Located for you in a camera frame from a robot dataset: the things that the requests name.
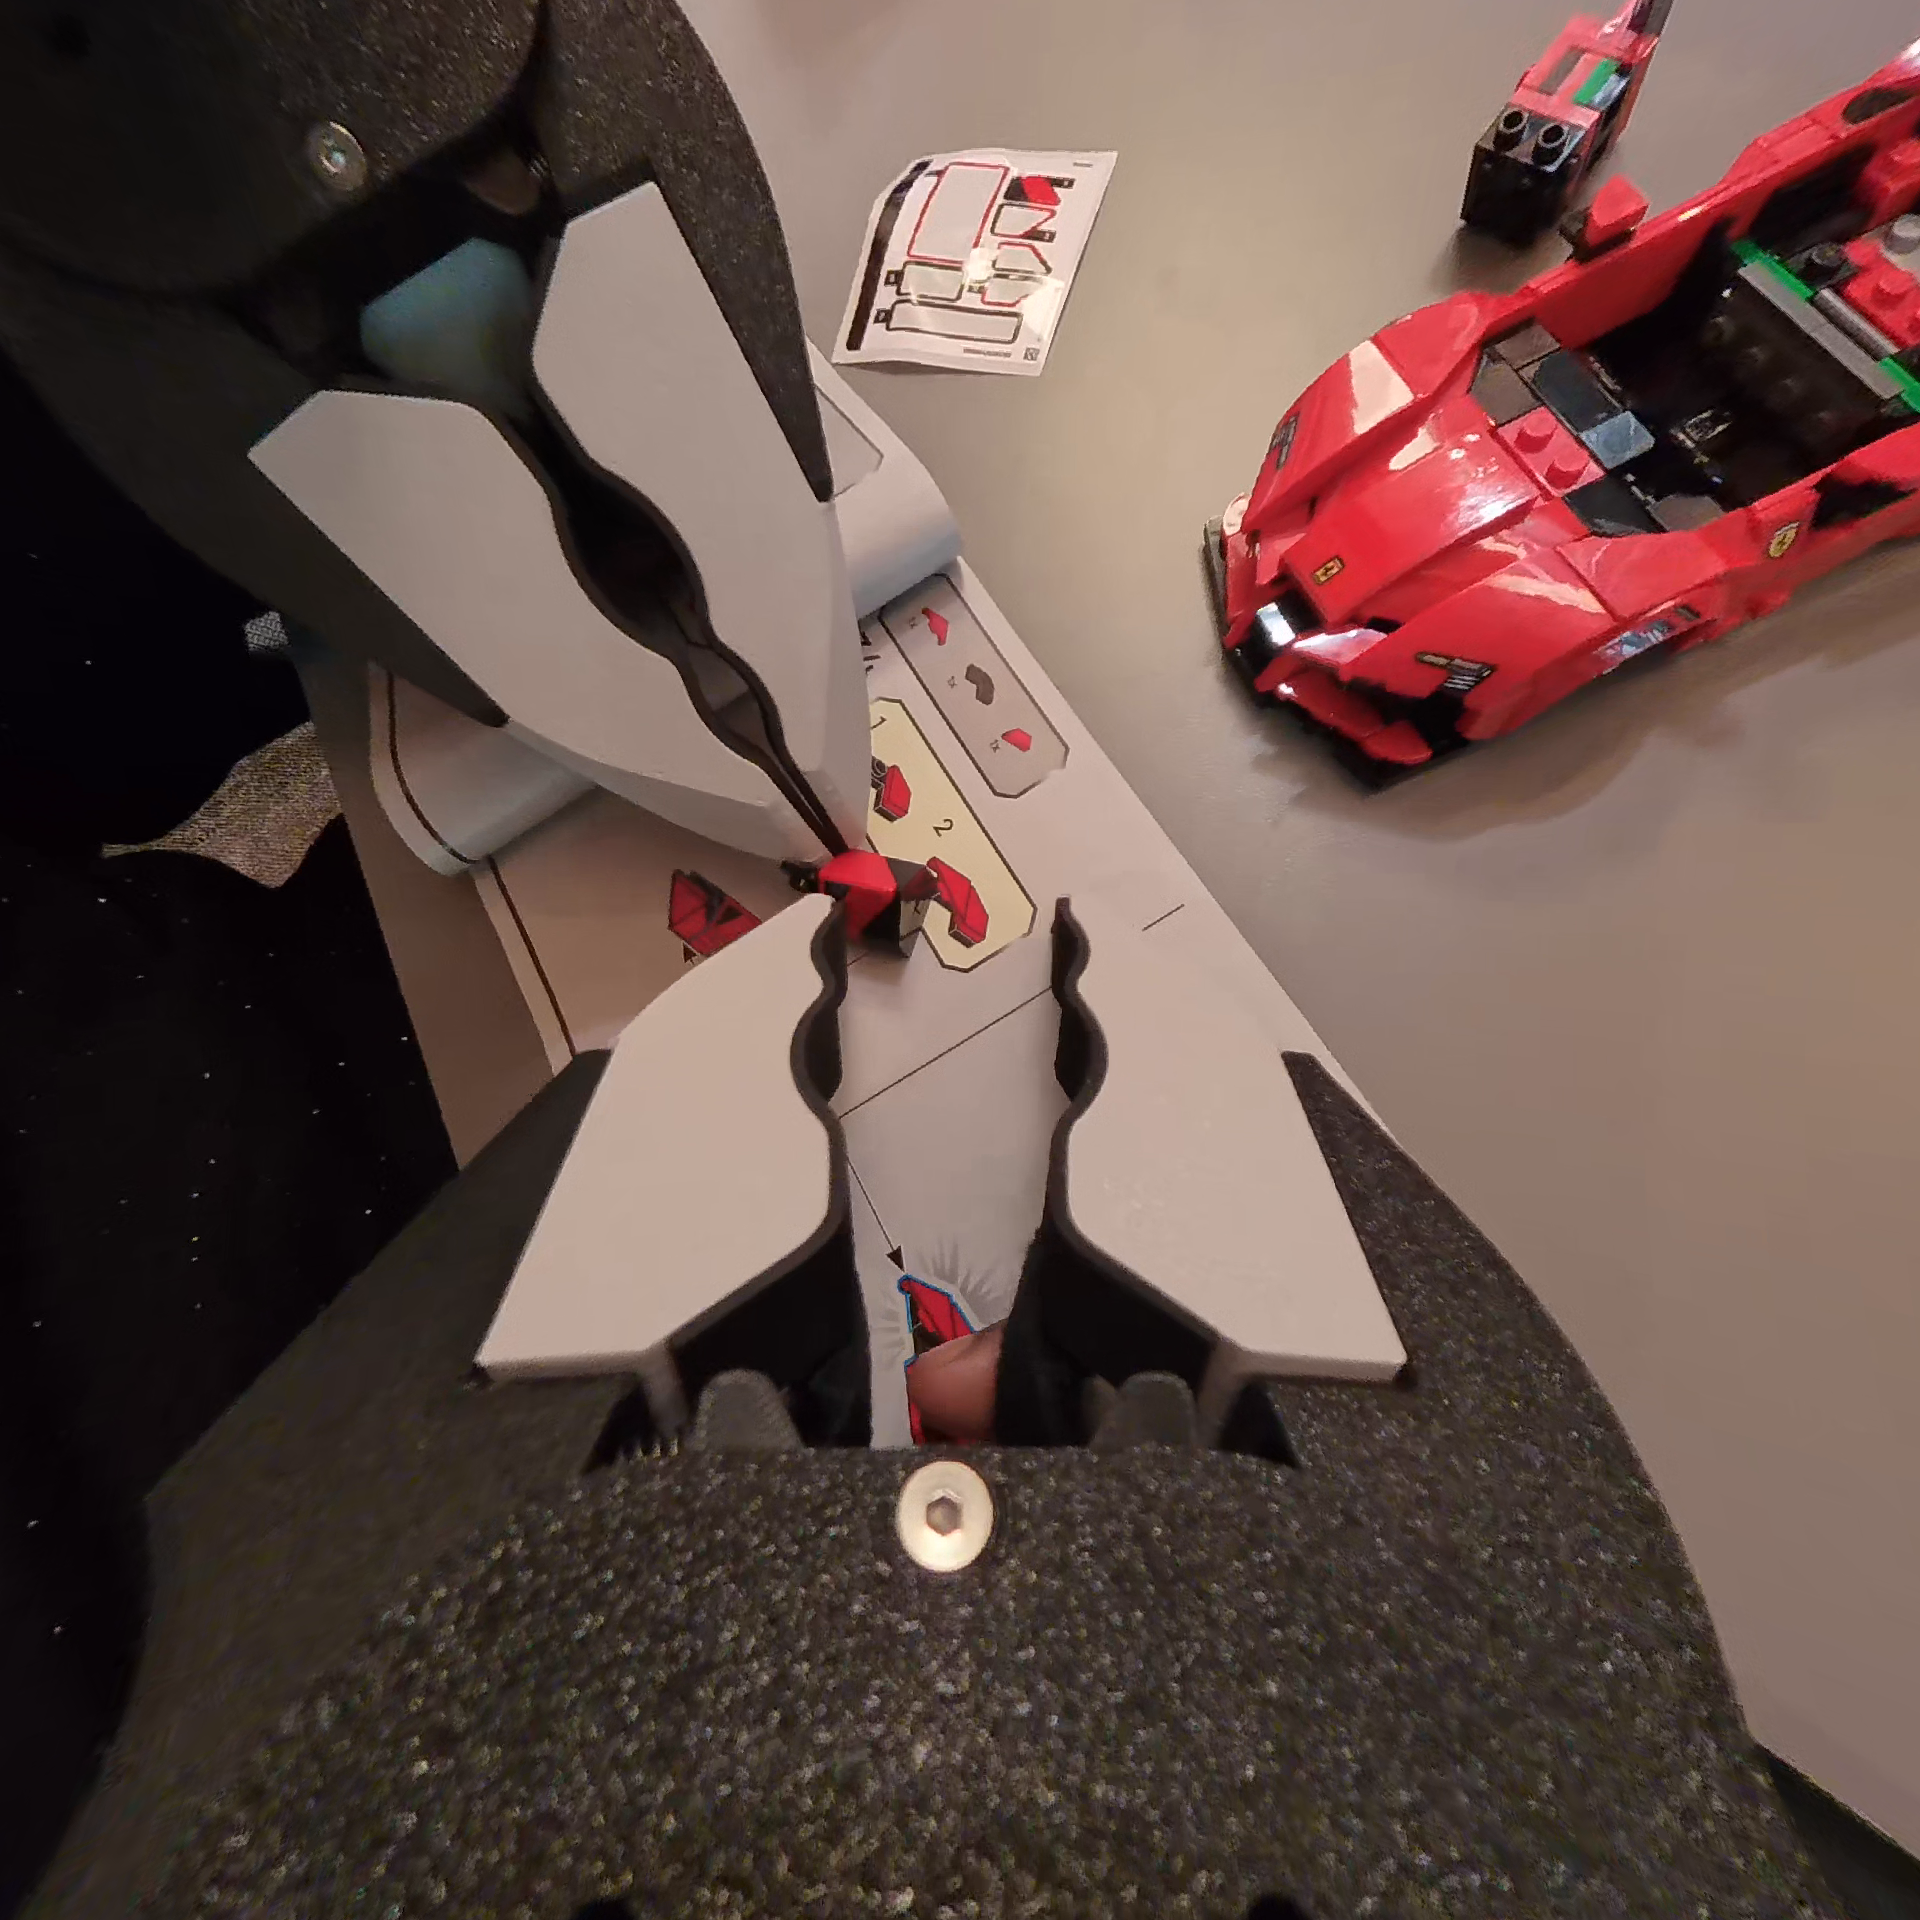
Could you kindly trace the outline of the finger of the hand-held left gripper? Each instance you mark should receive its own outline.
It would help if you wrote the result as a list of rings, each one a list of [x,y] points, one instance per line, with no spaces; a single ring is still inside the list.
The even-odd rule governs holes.
[[[764,858],[819,853],[768,772],[697,714],[681,669],[618,626],[559,502],[460,399],[319,390],[251,466],[508,716],[508,731],[659,819]]]
[[[686,553],[706,631],[761,694],[775,755],[863,845],[871,718],[849,567],[662,188],[568,221],[536,382],[586,459]]]

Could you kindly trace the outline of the white sticker sheet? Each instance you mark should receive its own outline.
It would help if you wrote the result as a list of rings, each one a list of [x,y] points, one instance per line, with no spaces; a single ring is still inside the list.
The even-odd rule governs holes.
[[[1113,151],[952,151],[875,202],[840,366],[1039,377],[1113,178]]]

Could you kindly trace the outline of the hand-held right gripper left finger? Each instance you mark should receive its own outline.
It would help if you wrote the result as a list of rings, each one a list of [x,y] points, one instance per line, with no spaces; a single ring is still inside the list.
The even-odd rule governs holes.
[[[614,1045],[475,1364],[490,1379],[636,1377],[662,1433],[706,1383],[806,1385],[870,1322],[832,1115],[841,910],[806,895],[644,1009]]]

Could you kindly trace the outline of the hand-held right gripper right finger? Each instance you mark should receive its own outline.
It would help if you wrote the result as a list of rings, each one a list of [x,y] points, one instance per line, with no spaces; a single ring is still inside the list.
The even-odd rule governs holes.
[[[1182,1379],[1201,1426],[1250,1383],[1395,1383],[1402,1333],[1260,997],[1099,895],[1058,901],[1052,991],[1050,1346],[1115,1385]]]

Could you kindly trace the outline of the lego instruction booklet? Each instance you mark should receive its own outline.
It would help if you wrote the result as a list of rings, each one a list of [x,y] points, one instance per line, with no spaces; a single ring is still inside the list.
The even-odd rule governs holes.
[[[920,458],[840,374],[816,389],[867,611],[871,838],[964,881],[958,917],[934,908],[908,961],[850,956],[841,1022],[874,1442],[897,1450],[912,1353],[897,1271],[976,1327],[1011,1310],[1040,1225],[1063,1107],[1058,899],[1128,908],[1192,1001],[1233,989],[1280,1049],[1346,1074],[962,561]],[[462,1158],[537,1085],[516,1065],[482,1093],[486,1046],[537,1042],[560,1071],[738,921],[795,903],[778,865],[662,823],[382,665],[316,641],[298,661]]]

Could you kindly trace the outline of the red black green lego assembly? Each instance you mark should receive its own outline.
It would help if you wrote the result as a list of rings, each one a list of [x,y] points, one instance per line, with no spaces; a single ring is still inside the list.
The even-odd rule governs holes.
[[[1559,226],[1642,93],[1671,3],[1574,14],[1478,140],[1459,219],[1511,246]]]

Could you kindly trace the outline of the small red lego piece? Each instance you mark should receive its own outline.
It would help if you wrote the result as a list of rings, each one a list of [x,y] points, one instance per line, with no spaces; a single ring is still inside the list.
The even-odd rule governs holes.
[[[849,939],[905,948],[923,930],[937,883],[922,861],[875,851],[850,851],[826,861],[786,861],[793,887],[834,899],[844,910]]]

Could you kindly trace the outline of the red lego car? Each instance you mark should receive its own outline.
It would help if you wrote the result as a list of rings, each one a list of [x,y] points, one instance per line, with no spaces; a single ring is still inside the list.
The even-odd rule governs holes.
[[[1911,45],[1335,362],[1206,532],[1241,681],[1399,777],[1913,539],[1916,131]]]

